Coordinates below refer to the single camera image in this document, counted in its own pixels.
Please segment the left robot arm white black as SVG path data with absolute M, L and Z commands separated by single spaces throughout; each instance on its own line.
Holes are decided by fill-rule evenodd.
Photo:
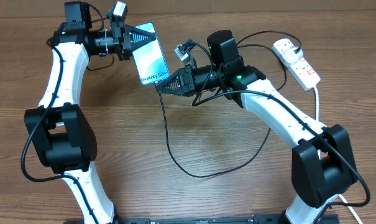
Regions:
M 99 18 L 109 20 L 109 30 L 93 29 L 92 4 L 70 1 L 64 7 L 66 20 L 47 40 L 53 63 L 46 91 L 38 107 L 25 111 L 29 137 L 21 171 L 32 182 L 64 180 L 83 213 L 82 223 L 122 223 L 96 170 L 96 136 L 80 108 L 83 75 L 92 56 L 129 60 L 156 35 L 126 25 L 127 6 L 121 1 Z

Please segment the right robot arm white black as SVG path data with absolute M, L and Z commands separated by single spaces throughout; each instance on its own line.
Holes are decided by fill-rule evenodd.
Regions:
M 158 84 L 157 92 L 193 97 L 198 106 L 202 92 L 211 90 L 215 98 L 224 96 L 258 116 L 291 148 L 296 197 L 278 221 L 322 223 L 337 196 L 361 181 L 348 132 L 308 117 L 279 94 L 262 72 L 244 63 L 230 30 L 211 34 L 207 42 L 210 63 L 204 67 L 197 67 L 191 54 L 195 42 L 178 45 L 175 51 L 184 67 Z

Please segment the Galaxy smartphone blue screen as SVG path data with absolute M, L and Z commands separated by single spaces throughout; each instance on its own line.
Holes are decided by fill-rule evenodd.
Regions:
M 155 34 L 156 39 L 134 50 L 132 56 L 135 61 L 139 80 L 142 85 L 158 83 L 170 76 L 155 26 L 151 23 L 137 25 L 135 28 Z

